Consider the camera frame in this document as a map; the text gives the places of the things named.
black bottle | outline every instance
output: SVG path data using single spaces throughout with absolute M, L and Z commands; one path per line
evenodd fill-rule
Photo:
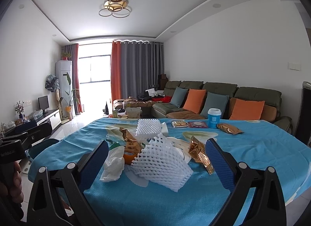
M 107 102 L 106 102 L 106 106 L 105 106 L 105 114 L 108 115 L 109 114 L 109 110 L 108 110 L 108 105 L 107 105 Z

monitor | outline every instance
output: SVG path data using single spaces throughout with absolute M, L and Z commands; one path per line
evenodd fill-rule
M 49 108 L 49 100 L 47 96 L 39 97 L 39 108 L 43 110 L 43 114 L 45 114 L 45 110 Z

white foam fruit net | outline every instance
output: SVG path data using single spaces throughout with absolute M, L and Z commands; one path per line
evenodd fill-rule
M 165 138 L 155 137 L 132 161 L 135 174 L 177 192 L 193 171 Z
M 139 119 L 136 129 L 136 137 L 139 140 L 152 139 L 161 133 L 161 123 L 157 119 Z

blue cup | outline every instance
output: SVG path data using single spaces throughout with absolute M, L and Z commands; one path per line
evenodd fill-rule
M 209 128 L 217 128 L 217 124 L 220 122 L 221 111 L 217 108 L 210 108 L 207 112 L 208 120 L 207 125 Z

teal pillow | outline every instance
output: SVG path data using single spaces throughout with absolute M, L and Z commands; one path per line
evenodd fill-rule
M 203 107 L 203 110 L 201 111 L 201 115 L 205 118 L 208 118 L 207 112 L 210 108 L 218 108 L 221 111 L 221 117 L 224 115 L 226 105 L 229 99 L 229 95 L 221 95 L 221 94 L 215 94 L 208 92 L 207 98 L 205 101 L 205 105 Z
M 186 96 L 188 89 L 182 89 L 180 87 L 176 87 L 173 97 L 171 99 L 171 104 L 177 107 L 180 107 L 183 103 L 183 100 Z

